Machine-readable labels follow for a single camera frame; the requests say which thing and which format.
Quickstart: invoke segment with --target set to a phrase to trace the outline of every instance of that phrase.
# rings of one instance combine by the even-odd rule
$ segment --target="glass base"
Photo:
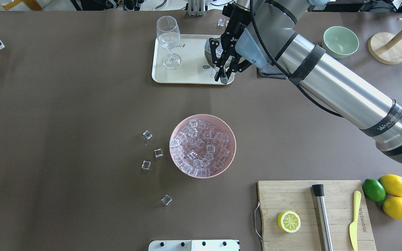
[[[178,54],[168,54],[164,57],[164,66],[169,69],[176,69],[182,64],[182,59]]]

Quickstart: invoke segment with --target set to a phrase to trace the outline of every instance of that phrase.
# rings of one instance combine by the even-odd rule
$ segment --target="gray cloth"
[[[257,71],[265,78],[288,79],[277,67],[271,64],[267,64],[261,69],[257,68]]]

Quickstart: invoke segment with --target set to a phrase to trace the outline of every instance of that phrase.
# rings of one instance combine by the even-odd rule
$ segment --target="wooden cutting board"
[[[361,181],[259,181],[263,251],[322,251],[311,185],[323,184],[328,221],[335,251],[352,251],[348,226],[353,221],[353,192],[362,194],[358,220],[358,251],[376,251]],[[287,233],[277,224],[284,210],[300,216],[300,229]]]

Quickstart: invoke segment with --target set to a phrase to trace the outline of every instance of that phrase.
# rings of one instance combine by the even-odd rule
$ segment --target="pink bowl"
[[[212,178],[215,176],[218,176],[220,174],[222,174],[232,163],[234,157],[235,157],[235,153],[236,153],[236,149],[237,149],[237,143],[236,143],[236,139],[235,139],[235,135],[232,132],[232,129],[228,126],[228,124],[226,124],[224,121],[222,121],[222,119],[213,116],[213,115],[209,115],[209,114],[197,114],[197,115],[192,115],[190,117],[185,118],[183,121],[181,121],[173,130],[172,135],[170,137],[170,140],[174,139],[174,137],[176,137],[177,133],[183,128],[185,127],[185,125],[188,124],[189,119],[191,118],[195,118],[197,120],[204,120],[207,122],[210,122],[214,125],[216,125],[220,131],[222,133],[228,133],[230,135],[230,139],[229,139],[229,143],[228,143],[228,149],[230,150],[230,153],[228,155],[228,157],[226,158],[226,160],[224,161],[224,166],[222,169],[217,170],[214,174],[210,175],[210,176],[206,176],[206,177],[198,177],[198,176],[193,176],[191,174],[185,173],[182,170],[182,167],[178,166],[177,162],[174,160],[174,156],[172,154],[172,151],[170,151],[170,156],[172,156],[172,160],[174,162],[174,164],[179,168],[179,170],[181,170],[181,172],[194,177],[194,178]]]

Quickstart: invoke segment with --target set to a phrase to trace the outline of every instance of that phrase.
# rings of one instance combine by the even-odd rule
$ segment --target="green bowl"
[[[346,27],[329,27],[323,34],[322,47],[335,59],[342,59],[359,48],[358,37]]]

